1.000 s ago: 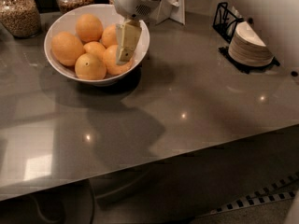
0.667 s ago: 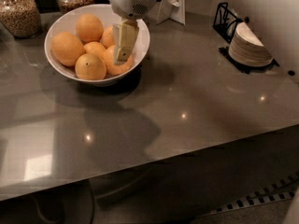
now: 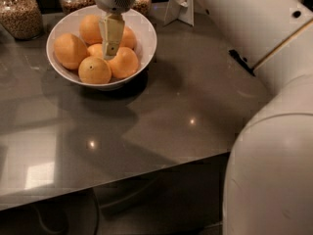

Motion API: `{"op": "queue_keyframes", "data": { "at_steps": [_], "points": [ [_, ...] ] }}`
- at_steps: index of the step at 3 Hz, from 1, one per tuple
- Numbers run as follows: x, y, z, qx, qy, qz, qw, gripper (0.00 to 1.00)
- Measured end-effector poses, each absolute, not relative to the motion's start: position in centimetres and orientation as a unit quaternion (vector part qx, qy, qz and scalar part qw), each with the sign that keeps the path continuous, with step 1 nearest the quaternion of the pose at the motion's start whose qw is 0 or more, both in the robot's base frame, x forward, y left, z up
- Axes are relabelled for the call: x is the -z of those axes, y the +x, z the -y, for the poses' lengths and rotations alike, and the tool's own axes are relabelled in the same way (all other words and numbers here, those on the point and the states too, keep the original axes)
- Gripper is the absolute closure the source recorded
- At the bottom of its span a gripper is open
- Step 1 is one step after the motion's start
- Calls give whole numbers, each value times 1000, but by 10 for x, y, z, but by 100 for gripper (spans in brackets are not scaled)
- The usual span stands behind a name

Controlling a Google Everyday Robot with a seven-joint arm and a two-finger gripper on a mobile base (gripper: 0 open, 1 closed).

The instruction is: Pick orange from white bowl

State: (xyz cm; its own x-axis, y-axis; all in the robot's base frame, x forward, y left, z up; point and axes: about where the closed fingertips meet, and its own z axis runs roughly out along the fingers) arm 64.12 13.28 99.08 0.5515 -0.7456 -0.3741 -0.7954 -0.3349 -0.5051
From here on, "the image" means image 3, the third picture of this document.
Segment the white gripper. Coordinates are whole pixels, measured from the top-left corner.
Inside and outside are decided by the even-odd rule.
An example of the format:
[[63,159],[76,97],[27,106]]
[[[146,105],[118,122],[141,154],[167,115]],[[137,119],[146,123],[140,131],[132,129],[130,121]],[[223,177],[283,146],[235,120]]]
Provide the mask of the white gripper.
[[99,20],[102,50],[105,60],[116,56],[122,39],[125,21],[120,14],[128,12],[135,0],[95,0],[97,7],[107,13]]

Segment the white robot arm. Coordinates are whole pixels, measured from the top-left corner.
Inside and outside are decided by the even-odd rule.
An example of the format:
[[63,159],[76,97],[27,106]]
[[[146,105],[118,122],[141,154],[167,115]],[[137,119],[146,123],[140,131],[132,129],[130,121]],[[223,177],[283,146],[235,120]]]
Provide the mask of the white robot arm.
[[297,0],[197,0],[273,99],[228,161],[223,235],[313,235],[313,12]]

